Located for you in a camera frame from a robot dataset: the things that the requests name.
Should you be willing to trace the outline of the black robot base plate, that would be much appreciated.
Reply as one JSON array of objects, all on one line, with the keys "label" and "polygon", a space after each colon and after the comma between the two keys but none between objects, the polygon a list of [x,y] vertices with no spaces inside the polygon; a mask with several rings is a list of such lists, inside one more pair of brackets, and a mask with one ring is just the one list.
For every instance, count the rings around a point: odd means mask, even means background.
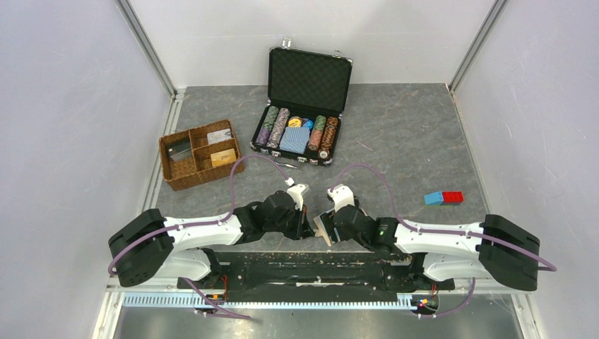
[{"label": "black robot base plate", "polygon": [[211,272],[193,284],[224,290],[229,302],[391,302],[397,294],[454,290],[426,277],[422,254],[372,252],[215,252]]}]

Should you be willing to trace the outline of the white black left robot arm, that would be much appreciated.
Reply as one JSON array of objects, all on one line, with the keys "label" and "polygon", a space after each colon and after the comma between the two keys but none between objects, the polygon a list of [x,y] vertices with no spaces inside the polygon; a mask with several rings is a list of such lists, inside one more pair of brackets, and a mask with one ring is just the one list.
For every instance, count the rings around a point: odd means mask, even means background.
[{"label": "white black left robot arm", "polygon": [[211,246],[234,246],[260,240],[278,232],[291,240],[314,236],[293,191],[277,191],[265,201],[237,207],[204,218],[162,216],[157,208],[142,212],[109,238],[113,261],[109,273],[122,287],[133,287],[151,278],[189,278],[204,287],[215,287],[222,269]]}]

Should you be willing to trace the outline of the blue dealer button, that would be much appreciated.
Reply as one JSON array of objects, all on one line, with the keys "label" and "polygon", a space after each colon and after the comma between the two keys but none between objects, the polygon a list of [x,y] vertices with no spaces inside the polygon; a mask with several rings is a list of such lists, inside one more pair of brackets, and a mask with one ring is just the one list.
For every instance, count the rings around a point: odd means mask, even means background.
[{"label": "blue dealer button", "polygon": [[311,131],[314,128],[314,122],[311,119],[303,119],[302,128],[306,128]]}]

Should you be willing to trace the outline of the blue toy brick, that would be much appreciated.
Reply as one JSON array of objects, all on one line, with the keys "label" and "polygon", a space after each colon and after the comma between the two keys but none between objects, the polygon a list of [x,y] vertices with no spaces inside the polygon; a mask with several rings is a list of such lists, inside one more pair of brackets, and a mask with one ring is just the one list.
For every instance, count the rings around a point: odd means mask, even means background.
[{"label": "blue toy brick", "polygon": [[424,202],[426,206],[441,206],[444,204],[444,195],[442,192],[434,192],[424,195]]}]

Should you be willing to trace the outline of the purple grey chip stack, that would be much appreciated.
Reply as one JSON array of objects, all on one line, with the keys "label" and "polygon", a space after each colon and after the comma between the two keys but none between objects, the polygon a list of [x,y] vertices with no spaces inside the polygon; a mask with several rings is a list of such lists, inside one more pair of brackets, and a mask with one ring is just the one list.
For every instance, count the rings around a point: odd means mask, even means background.
[{"label": "purple grey chip stack", "polygon": [[289,116],[290,110],[288,108],[280,109],[273,124],[273,128],[271,129],[271,133],[266,144],[267,147],[277,148],[279,146]]}]

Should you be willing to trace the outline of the brown woven divided basket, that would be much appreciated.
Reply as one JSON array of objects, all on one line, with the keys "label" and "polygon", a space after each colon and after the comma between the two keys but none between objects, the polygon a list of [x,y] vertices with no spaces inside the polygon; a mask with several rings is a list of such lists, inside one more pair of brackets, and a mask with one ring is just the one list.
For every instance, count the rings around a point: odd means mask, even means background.
[{"label": "brown woven divided basket", "polygon": [[[208,145],[206,134],[221,129],[231,129],[233,138]],[[166,146],[182,139],[191,141],[192,156],[174,162],[169,158]],[[242,157],[237,135],[229,119],[163,136],[159,139],[159,147],[163,178],[173,191],[181,191],[227,177],[233,170],[234,163],[212,167],[210,163],[212,153],[234,148],[237,152],[237,160]]]}]

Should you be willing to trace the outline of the red green chip stack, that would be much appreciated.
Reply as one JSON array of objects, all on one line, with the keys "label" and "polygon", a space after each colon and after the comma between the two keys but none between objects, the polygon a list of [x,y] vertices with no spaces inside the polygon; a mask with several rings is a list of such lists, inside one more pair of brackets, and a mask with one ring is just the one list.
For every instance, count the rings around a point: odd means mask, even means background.
[{"label": "red green chip stack", "polygon": [[318,150],[322,136],[323,136],[324,128],[326,125],[326,120],[327,120],[327,118],[322,115],[319,115],[316,117],[314,125],[313,125],[313,129],[312,129],[312,133],[310,135],[310,139],[309,139],[309,142],[307,145],[308,149],[310,149],[312,151]]}]

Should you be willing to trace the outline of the right aluminium frame post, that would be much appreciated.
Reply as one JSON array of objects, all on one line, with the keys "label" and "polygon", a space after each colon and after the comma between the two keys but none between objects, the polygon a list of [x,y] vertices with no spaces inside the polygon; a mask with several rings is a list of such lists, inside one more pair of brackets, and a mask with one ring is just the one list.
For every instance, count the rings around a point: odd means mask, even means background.
[{"label": "right aluminium frame post", "polygon": [[493,2],[490,10],[485,16],[485,19],[475,34],[473,41],[470,43],[469,48],[462,58],[455,74],[453,75],[451,82],[448,84],[448,90],[451,95],[454,95],[460,84],[463,82],[468,70],[475,61],[476,56],[479,54],[508,3],[508,0],[495,0]]}]

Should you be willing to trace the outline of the gold card in basket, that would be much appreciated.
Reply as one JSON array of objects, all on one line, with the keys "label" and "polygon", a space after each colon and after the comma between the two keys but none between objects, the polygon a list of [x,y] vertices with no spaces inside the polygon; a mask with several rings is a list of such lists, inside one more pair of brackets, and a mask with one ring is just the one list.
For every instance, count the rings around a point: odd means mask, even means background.
[{"label": "gold card in basket", "polygon": [[210,155],[210,163],[212,167],[228,165],[237,161],[237,152],[234,148],[221,150]]}]

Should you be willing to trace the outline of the red toy brick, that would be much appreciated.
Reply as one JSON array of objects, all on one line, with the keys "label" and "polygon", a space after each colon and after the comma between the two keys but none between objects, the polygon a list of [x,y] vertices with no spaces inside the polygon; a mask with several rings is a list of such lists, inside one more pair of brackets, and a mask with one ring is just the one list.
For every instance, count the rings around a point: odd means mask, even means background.
[{"label": "red toy brick", "polygon": [[461,191],[443,191],[443,205],[460,205],[464,202],[464,196]]}]

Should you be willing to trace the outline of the grey card in basket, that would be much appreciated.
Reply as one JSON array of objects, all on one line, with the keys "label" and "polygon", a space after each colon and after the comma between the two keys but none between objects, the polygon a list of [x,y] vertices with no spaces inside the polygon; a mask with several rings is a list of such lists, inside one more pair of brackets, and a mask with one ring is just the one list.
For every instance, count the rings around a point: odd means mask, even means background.
[{"label": "grey card in basket", "polygon": [[221,129],[218,131],[212,131],[206,134],[208,145],[220,143],[233,138],[233,132],[231,129]]}]

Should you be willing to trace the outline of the black poker chip case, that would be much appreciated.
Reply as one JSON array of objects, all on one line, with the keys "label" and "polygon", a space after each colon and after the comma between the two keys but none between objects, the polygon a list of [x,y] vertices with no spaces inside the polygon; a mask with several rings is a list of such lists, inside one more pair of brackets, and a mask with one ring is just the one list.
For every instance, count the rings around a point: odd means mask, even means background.
[{"label": "black poker chip case", "polygon": [[[251,149],[270,155],[274,160],[288,159],[327,167],[332,164],[342,117],[348,97],[353,60],[335,54],[322,54],[294,49],[291,41],[284,38],[280,46],[271,48],[268,55],[267,105],[250,142]],[[339,120],[331,156],[319,159],[318,150],[305,149],[303,154],[291,153],[277,148],[256,144],[256,137],[270,106],[288,108],[292,117],[311,119],[317,116]]]}]

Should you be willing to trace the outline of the purple green chip stack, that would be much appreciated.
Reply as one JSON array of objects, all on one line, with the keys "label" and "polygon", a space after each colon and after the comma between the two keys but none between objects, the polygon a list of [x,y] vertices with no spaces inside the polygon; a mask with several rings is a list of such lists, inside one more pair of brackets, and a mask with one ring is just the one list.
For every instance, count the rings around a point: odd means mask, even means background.
[{"label": "purple green chip stack", "polygon": [[278,117],[279,109],[275,106],[270,106],[264,117],[263,123],[256,137],[256,144],[265,145],[268,142],[274,123]]}]

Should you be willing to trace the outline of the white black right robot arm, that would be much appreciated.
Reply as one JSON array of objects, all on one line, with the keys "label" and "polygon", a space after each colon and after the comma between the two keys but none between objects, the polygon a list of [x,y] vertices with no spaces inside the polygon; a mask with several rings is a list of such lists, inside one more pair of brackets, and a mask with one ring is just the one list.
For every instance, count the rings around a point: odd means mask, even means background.
[{"label": "white black right robot arm", "polygon": [[382,256],[409,255],[408,279],[417,288],[433,282],[477,278],[525,292],[538,288],[540,240],[500,215],[462,225],[372,218],[356,206],[315,217],[327,245],[353,240]]}]

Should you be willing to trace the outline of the left aluminium frame post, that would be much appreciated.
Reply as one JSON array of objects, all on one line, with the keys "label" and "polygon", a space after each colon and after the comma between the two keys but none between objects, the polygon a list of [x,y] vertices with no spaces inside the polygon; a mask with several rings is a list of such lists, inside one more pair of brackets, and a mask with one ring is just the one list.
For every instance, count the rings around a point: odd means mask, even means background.
[{"label": "left aluminium frame post", "polygon": [[150,38],[145,31],[142,22],[137,16],[132,4],[128,0],[116,0],[115,1],[119,10],[121,11],[125,21],[129,25],[134,37],[139,43],[143,53],[150,62],[153,70],[156,72],[163,88],[169,94],[170,97],[176,97],[178,89],[174,86],[171,78],[167,74],[166,68],[158,56]]}]

